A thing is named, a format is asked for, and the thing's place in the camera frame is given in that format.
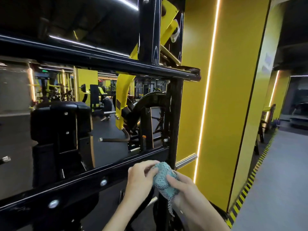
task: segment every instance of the teal cloth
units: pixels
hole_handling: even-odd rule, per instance
[[[153,178],[153,185],[159,190],[159,192],[168,200],[168,209],[172,216],[172,201],[179,193],[178,189],[173,188],[167,181],[166,176],[170,175],[178,180],[178,175],[171,169],[166,162],[160,162],[153,167],[158,168],[158,173]]]

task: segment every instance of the finger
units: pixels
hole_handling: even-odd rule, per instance
[[[167,181],[170,183],[170,185],[175,188],[178,189],[180,191],[185,191],[187,188],[187,184],[180,182],[178,180],[176,180],[174,177],[167,175]]]
[[[147,160],[147,161],[140,162],[137,165],[138,165],[138,167],[146,169],[148,167],[154,166],[157,163],[159,163],[158,160]]]
[[[154,176],[158,173],[158,168],[151,168],[150,171],[147,174],[147,178],[150,178],[153,180]]]
[[[187,177],[187,176],[185,176],[185,175],[183,175],[183,174],[181,174],[181,173],[179,173],[179,172],[177,172],[177,171],[175,171],[175,170],[174,170],[174,172],[175,172],[175,174],[178,175],[179,180],[180,180],[181,182],[184,182],[184,183],[187,183],[187,184],[193,184],[193,181],[191,180],[190,177]]]

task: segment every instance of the cleaning cloth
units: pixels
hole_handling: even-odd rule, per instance
[[[172,171],[171,167],[166,162],[160,162],[153,167],[158,168],[158,173],[153,178],[153,185],[159,190],[159,192],[168,200],[168,209],[170,214],[172,213],[172,201],[179,193],[178,189],[173,188],[167,181],[166,176],[170,175],[178,180],[178,175]]]

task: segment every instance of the person's right hand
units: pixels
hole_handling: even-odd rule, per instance
[[[200,230],[229,230],[222,217],[198,190],[194,182],[179,172],[175,173],[179,176],[179,181],[167,175],[170,185],[180,191],[173,199],[173,203],[183,212],[189,223]]]

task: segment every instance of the bolt head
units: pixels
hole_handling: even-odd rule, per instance
[[[55,207],[57,207],[59,205],[59,200],[52,200],[49,204],[48,204],[48,207],[50,208],[50,209],[53,209],[53,208],[55,208]]]
[[[144,3],[144,4],[147,4],[147,3],[149,3],[149,1],[150,1],[150,0],[143,0],[143,3]]]
[[[100,186],[106,186],[106,184],[107,184],[107,180],[106,179],[104,179],[104,180],[102,180],[100,182]]]

